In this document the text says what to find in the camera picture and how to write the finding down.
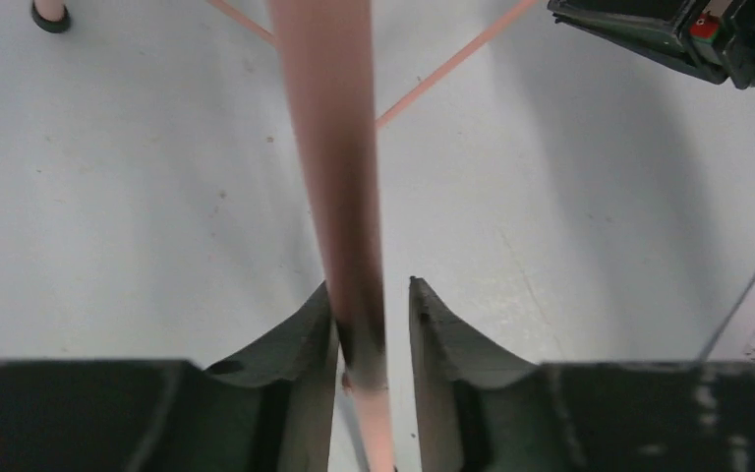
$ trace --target chair foot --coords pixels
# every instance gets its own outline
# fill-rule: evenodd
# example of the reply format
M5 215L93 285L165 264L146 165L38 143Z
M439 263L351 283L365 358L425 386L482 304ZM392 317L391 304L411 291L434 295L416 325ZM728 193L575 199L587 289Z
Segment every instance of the chair foot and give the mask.
M65 15L63 15L60 20L51 22L50 20L46 20L41 15L39 15L38 10L36 10L35 2L31 1L30 16L33 18L33 22L36 23L36 25L41 29L47 32L58 34L60 32L65 32L71 28L71 15L68 13L68 7L64 8Z

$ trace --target concrete floor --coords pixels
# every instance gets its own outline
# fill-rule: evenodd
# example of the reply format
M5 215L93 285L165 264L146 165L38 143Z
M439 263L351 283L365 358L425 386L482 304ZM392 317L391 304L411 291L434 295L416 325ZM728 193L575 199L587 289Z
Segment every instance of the concrete floor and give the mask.
M378 111L512 4L450 1L376 2ZM73 0L62 36L25 3L0 2L0 357L208 364L292 313L322 276L273 48L203 0ZM755 270L755 90L542 6L379 151L403 472L409 275L542 361L695 357ZM330 470L359 467L344 419Z

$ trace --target pink wire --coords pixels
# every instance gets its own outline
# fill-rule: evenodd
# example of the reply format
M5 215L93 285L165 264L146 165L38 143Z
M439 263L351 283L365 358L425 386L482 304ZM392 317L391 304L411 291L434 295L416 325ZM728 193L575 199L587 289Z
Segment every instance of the pink wire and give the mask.
M276 46L275 38L273 37L273 34L270 33L270 31L259 26L259 24L245 16L245 14L243 14L242 12L227 4L224 0L207 1L213 7L221 10L222 13L235 20L236 23L252 31L262 40L269 42L274 47ZM459 49L459 51L453 54L452 57L447 59L447 62L441 64L432 74L423 79L413 89L409 90L409 92L402 96L401 99L397 101L397 103L390 106L388 110L386 110L382 115L380 115L379 118L377 118L377 120L375 121L375 126L382 128L386 126L390 121L397 118L397 116L403 110L414 103L415 100L417 100L421 95L424 94L424 92L431 89L435 84L437 84L447 74L452 72L453 69L458 67L458 65L464 62L465 59L472 56L473 53L478 51L482 46L491 42L491 39L497 37L501 32L509 27L511 23L518 20L519 17L524 15L525 12L527 12L529 8L534 6L535 3L537 3L537 0L522 0L513 8L508 10L504 15L499 17L499 19L496 20L495 23L482 31L478 36L474 37L473 40L467 43L466 46Z
M258 23L248 18L244 13L233 8L224 0L207 0L207 2L209 2L210 5L217 8L218 10L221 10L221 13L223 13L224 15L227 15L228 17L235 20L235 22L239 25L250 30L253 34L261 38L261 40L269 42L274 47L276 46L276 40L273 37L273 34L270 33L270 31L260 27Z
M474 52L478 51L479 48L490 42L491 39L497 37L508 26L510 26L511 23L515 22L519 17L525 14L525 12L527 12L535 3L537 3L537 0L522 0L515 7L508 10L507 13L499 17L495 23L482 31L478 36L474 37L466 46L459 49L453 57L447 59L447 62L441 64L441 66L426 79L423 79L413 89L409 90L409 93L402 96L397 103L389 107L385 113L377 118L376 126L382 128L395 119L403 110L423 95L425 91L437 84L438 81L452 72L453 69L458 67L458 65L464 62L465 59L473 55Z

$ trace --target black device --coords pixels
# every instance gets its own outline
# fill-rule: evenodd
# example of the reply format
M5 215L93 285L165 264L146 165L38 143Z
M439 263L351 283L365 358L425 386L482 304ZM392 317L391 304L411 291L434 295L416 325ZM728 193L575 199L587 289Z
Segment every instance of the black device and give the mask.
M755 472L755 364L535 366L409 293L424 472ZM0 472L325 472L338 347L321 287L206 371L0 361Z
M551 0L549 10L675 71L755 88L755 0Z

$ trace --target black plastic housing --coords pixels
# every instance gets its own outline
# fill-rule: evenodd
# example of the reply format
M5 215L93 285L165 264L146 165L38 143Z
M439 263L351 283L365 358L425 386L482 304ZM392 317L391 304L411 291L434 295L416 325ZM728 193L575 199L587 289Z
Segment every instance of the black plastic housing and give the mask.
M710 43L691 28L717 4L719 30ZM566 23L671 69L738 89L755 88L755 0L551 0Z

